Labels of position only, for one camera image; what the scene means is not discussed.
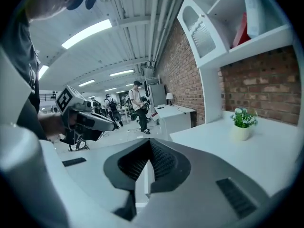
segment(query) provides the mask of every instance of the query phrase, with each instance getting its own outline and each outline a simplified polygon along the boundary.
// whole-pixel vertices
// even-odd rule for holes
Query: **red book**
[[[243,14],[241,26],[237,31],[236,37],[233,40],[232,47],[235,48],[236,46],[250,40],[250,37],[247,35],[247,14]]]

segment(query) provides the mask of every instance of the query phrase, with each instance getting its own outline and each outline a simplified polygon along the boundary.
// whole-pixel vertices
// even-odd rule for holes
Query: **brick wall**
[[[297,124],[301,83],[292,46],[224,66],[218,75],[223,109],[243,107],[261,117]]]
[[[200,73],[196,67],[186,35],[176,19],[167,45],[156,68],[166,92],[173,93],[173,104],[196,110],[191,114],[192,126],[205,122],[205,109]]]

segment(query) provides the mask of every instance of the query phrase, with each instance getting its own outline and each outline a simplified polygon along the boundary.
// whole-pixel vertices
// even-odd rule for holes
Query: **cabinet door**
[[[219,21],[201,9],[202,1],[184,0],[178,20],[185,31],[197,67],[227,53],[230,49],[229,31]]]

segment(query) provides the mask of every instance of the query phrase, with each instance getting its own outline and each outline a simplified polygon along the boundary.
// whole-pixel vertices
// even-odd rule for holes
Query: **white flower pot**
[[[233,125],[231,135],[234,140],[245,141],[250,137],[250,127],[240,128]]]

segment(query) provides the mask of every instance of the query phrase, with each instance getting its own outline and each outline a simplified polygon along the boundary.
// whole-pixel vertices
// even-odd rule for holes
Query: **black backpack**
[[[111,108],[111,112],[117,112],[117,104],[113,101],[109,101],[109,107]]]

